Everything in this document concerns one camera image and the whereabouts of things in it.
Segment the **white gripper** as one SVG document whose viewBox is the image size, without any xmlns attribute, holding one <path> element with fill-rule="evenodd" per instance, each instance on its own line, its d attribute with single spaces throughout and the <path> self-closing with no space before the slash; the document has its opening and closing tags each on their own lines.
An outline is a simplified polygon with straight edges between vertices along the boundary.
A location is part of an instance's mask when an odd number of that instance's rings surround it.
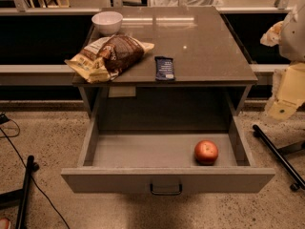
<svg viewBox="0 0 305 229">
<path fill-rule="evenodd" d="M 275 70 L 272 96 L 265 113 L 268 117 L 284 121 L 305 103 L 305 0 L 298 0 L 284 21 L 273 24 L 260 38 L 264 46 L 279 44 L 279 53 L 290 61 L 284 70 Z"/>
</svg>

